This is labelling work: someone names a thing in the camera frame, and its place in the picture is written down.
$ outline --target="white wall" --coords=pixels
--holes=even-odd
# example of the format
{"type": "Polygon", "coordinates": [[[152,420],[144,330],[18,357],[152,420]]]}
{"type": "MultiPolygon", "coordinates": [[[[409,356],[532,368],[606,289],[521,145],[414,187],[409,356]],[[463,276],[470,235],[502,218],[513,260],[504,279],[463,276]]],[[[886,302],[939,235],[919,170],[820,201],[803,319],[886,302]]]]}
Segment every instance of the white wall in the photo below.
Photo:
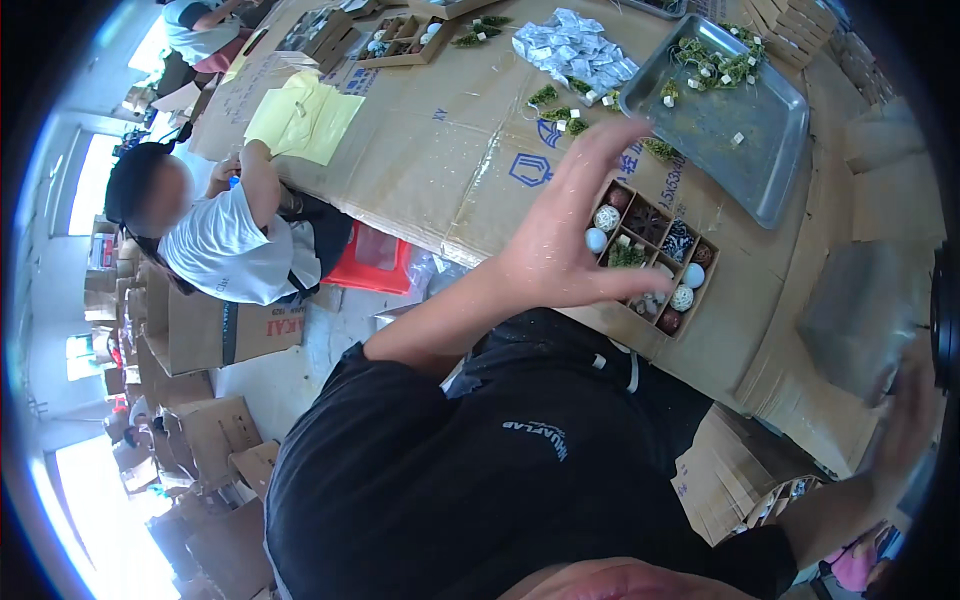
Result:
{"type": "MultiPolygon", "coordinates": [[[[45,402],[46,420],[40,433],[43,449],[51,451],[103,432],[96,422],[109,414],[103,402],[107,390],[102,377],[77,381],[66,378],[66,339],[89,333],[84,320],[84,271],[89,240],[86,237],[50,237],[54,207],[48,206],[51,183],[47,175],[67,152],[77,128],[113,135],[131,130],[132,115],[121,107],[131,85],[145,74],[127,67],[140,41],[159,16],[153,0],[128,0],[98,36],[84,67],[60,99],[37,145],[42,168],[25,185],[35,190],[34,249],[23,268],[31,270],[34,311],[30,340],[30,387],[37,402],[45,402]]],[[[83,161],[83,156],[74,160],[83,161]]]]}

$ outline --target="yellow paper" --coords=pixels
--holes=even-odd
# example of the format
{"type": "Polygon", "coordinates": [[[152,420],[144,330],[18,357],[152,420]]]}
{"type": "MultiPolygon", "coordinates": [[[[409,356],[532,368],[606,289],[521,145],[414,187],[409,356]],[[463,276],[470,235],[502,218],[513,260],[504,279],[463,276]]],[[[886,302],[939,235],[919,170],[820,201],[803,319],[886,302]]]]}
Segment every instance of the yellow paper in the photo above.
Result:
{"type": "Polygon", "coordinates": [[[244,133],[262,140],[274,155],[305,158],[326,166],[363,104],[320,83],[320,73],[305,69],[282,88],[268,90],[244,133]]]}
{"type": "Polygon", "coordinates": [[[243,45],[243,48],[241,48],[240,52],[237,53],[237,58],[233,59],[233,62],[230,63],[230,67],[228,67],[227,72],[224,73],[224,78],[220,80],[220,85],[225,84],[237,76],[237,73],[240,72],[240,68],[243,67],[243,63],[247,61],[247,57],[245,57],[243,53],[247,52],[247,48],[250,48],[250,45],[261,31],[263,30],[257,30],[250,34],[250,37],[247,38],[247,42],[243,45]]]}
{"type": "Polygon", "coordinates": [[[303,94],[302,88],[282,87],[267,90],[244,132],[246,140],[261,140],[274,155],[289,150],[288,147],[281,146],[281,140],[297,112],[297,103],[302,100],[303,94]]]}
{"type": "Polygon", "coordinates": [[[306,158],[323,166],[328,165],[337,146],[340,145],[341,138],[347,132],[353,115],[360,109],[363,101],[362,96],[345,96],[334,91],[324,104],[324,110],[317,119],[317,125],[306,148],[292,150],[286,154],[306,158]]]}

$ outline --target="chin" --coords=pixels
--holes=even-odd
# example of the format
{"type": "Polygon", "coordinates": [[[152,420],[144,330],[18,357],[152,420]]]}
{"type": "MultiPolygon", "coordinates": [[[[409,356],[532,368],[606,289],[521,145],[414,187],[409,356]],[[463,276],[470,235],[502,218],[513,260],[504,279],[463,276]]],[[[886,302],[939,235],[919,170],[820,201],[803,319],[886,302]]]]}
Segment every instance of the chin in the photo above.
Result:
{"type": "Polygon", "coordinates": [[[632,558],[583,561],[548,576],[522,600],[750,600],[718,581],[632,558]]]}

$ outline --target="silver tray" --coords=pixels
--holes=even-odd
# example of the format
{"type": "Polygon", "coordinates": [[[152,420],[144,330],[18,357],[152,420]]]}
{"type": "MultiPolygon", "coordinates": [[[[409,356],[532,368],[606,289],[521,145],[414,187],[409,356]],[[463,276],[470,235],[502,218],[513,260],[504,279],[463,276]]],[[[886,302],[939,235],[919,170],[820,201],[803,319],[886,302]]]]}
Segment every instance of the silver tray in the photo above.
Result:
{"type": "Polygon", "coordinates": [[[696,14],[685,16],[620,93],[627,116],[649,115],[654,134],[706,171],[761,227],[777,226],[804,149],[809,107],[804,96],[764,62],[756,85],[697,92],[686,86],[692,66],[671,62],[670,47],[698,37],[708,51],[732,57],[747,47],[723,28],[696,14]],[[660,100],[666,80],[677,80],[680,98],[667,108],[660,100]],[[737,146],[733,137],[741,132],[737,146]]]}
{"type": "Polygon", "coordinates": [[[637,9],[638,11],[648,12],[668,21],[676,21],[686,14],[686,0],[674,0],[672,3],[666,2],[665,4],[667,7],[672,6],[671,10],[669,11],[665,9],[658,9],[652,4],[647,4],[643,0],[620,0],[620,4],[625,7],[637,9]]]}

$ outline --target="window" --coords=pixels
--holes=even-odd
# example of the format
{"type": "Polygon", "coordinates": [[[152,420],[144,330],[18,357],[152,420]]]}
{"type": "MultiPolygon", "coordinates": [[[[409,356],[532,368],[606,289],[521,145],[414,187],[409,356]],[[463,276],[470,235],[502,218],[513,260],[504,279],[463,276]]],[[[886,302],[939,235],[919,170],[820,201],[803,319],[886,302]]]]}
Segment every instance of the window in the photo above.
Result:
{"type": "Polygon", "coordinates": [[[66,380],[76,381],[104,371],[93,353],[93,335],[72,335],[66,339],[66,380]]]}
{"type": "Polygon", "coordinates": [[[151,75],[156,74],[156,78],[159,79],[164,69],[163,59],[168,54],[170,54],[170,44],[167,43],[163,17],[160,17],[147,32],[140,45],[136,47],[136,52],[133,53],[127,66],[151,75]]]}
{"type": "Polygon", "coordinates": [[[57,450],[70,515],[99,575],[101,600],[177,600],[174,571],[144,524],[170,508],[153,493],[129,498],[106,435],[57,450]]]}
{"type": "Polygon", "coordinates": [[[114,135],[94,133],[90,137],[84,166],[77,181],[77,193],[74,194],[73,207],[70,209],[68,235],[89,235],[93,230],[93,218],[104,212],[107,181],[117,162],[113,147],[120,142],[121,139],[114,135]]]}

